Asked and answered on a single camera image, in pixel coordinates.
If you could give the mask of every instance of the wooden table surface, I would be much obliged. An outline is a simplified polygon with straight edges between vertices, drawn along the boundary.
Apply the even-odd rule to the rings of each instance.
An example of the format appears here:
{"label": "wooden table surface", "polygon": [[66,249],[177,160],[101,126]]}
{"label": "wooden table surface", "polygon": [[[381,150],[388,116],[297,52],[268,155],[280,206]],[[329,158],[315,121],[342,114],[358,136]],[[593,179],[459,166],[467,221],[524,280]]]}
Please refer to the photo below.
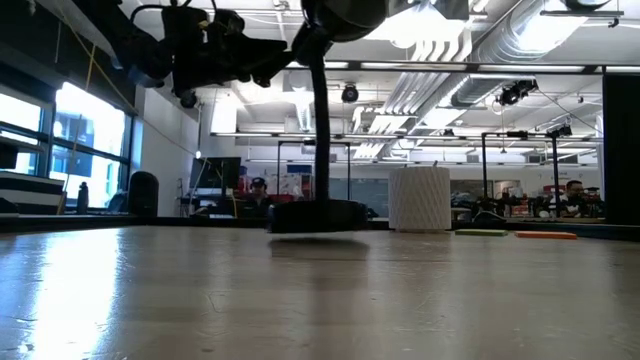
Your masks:
{"label": "wooden table surface", "polygon": [[638,359],[640,244],[130,227],[0,236],[0,359]]}

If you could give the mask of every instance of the orange mat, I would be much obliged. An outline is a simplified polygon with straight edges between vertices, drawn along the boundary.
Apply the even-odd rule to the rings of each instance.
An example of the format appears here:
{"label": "orange mat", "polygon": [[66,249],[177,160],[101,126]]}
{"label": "orange mat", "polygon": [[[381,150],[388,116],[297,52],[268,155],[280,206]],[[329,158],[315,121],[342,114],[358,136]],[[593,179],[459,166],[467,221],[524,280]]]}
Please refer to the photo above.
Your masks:
{"label": "orange mat", "polygon": [[578,235],[572,233],[557,233],[546,231],[516,231],[516,236],[528,239],[567,239],[575,240]]}

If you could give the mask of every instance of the black cable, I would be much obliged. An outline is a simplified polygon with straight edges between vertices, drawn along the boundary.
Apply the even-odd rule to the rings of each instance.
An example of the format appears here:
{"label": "black cable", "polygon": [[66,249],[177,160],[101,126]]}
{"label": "black cable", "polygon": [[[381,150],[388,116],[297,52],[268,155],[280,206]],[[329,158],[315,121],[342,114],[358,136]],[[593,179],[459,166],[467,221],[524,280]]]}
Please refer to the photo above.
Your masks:
{"label": "black cable", "polygon": [[135,10],[133,10],[133,12],[131,13],[131,17],[129,18],[131,20],[131,22],[133,22],[136,18],[136,15],[138,15],[138,13],[142,10],[148,10],[148,9],[164,9],[163,5],[155,5],[155,4],[147,4],[147,5],[140,5],[137,8],[135,8]]}
{"label": "black cable", "polygon": [[585,126],[592,128],[593,130],[595,130],[596,132],[600,133],[600,135],[604,135],[604,133],[600,130],[598,130],[597,128],[595,128],[594,126],[591,126],[590,124],[588,124],[586,121],[582,120],[579,116],[577,116],[576,114],[572,113],[571,111],[565,109],[562,105],[560,105],[559,102],[555,101],[554,99],[552,99],[551,97],[549,97],[549,95],[545,94],[544,91],[540,90],[540,88],[538,88],[538,91],[540,91],[540,93],[542,95],[544,95],[544,97],[546,97],[547,99],[549,99],[549,101],[551,101],[552,103],[556,104],[560,109],[562,109],[564,112],[566,112],[567,114],[573,116],[574,118],[576,118],[578,121],[580,121],[581,123],[583,123]]}
{"label": "black cable", "polygon": [[331,152],[331,128],[329,126],[329,96],[324,73],[324,53],[319,50],[311,63],[313,105],[316,110],[316,201],[329,201],[329,155]]}

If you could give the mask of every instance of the monitor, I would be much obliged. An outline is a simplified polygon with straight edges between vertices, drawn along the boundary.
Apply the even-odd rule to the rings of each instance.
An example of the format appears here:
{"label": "monitor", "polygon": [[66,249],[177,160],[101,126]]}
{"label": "monitor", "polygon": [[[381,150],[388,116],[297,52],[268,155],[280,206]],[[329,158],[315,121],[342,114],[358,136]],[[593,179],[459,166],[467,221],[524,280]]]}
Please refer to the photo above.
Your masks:
{"label": "monitor", "polygon": [[235,189],[238,187],[240,179],[240,162],[241,158],[239,157],[193,159],[189,186],[192,189],[195,187]]}

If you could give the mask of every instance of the black base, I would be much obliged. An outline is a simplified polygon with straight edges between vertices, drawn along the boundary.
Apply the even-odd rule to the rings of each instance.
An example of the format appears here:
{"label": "black base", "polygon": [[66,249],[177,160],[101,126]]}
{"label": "black base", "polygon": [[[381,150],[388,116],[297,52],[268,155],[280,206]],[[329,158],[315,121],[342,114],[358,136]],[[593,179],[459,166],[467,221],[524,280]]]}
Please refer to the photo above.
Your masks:
{"label": "black base", "polygon": [[271,206],[272,233],[355,231],[368,228],[367,207],[355,201],[298,201]]}

